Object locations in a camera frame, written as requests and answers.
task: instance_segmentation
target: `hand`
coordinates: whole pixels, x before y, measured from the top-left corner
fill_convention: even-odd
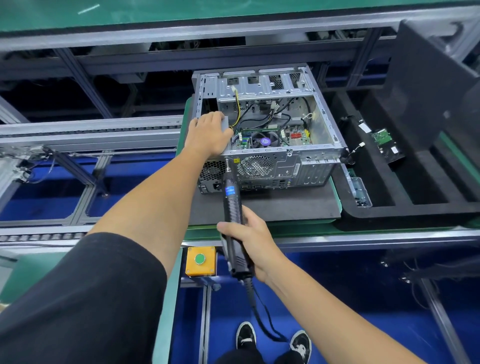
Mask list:
[[[222,132],[223,118],[223,113],[215,111],[190,121],[185,148],[195,150],[205,159],[222,153],[233,135],[230,128]]]
[[[286,257],[273,241],[265,221],[246,206],[242,206],[242,210],[243,216],[247,219],[246,225],[219,222],[216,228],[222,234],[243,242],[245,250],[255,263],[255,275],[258,280],[265,282],[270,267],[279,264]]]

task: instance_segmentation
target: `black sleeve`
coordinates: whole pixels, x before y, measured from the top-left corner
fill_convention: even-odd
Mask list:
[[[166,284],[134,241],[87,235],[0,314],[0,363],[149,363]]]

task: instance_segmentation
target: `shoelace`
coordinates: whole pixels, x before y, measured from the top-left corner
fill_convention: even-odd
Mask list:
[[[305,348],[305,346],[303,344],[300,344],[300,345],[297,345],[296,348],[293,347],[293,344],[290,345],[290,348],[293,350],[293,351],[296,351],[298,352],[302,359],[305,359],[305,355],[307,355],[307,349]]]

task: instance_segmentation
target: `black foam mat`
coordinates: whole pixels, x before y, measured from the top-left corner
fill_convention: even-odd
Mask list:
[[[288,189],[242,192],[242,204],[251,208],[265,221],[336,219],[340,209],[330,182],[323,187],[294,187]],[[189,225],[214,225],[224,220],[223,195],[193,196]]]

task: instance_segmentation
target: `sneaker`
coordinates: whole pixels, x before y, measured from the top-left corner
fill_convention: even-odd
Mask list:
[[[312,354],[312,341],[304,330],[297,331],[290,340],[290,350],[301,355],[303,363],[307,364]]]
[[[237,330],[237,349],[243,346],[257,345],[257,336],[250,322],[242,322]]]

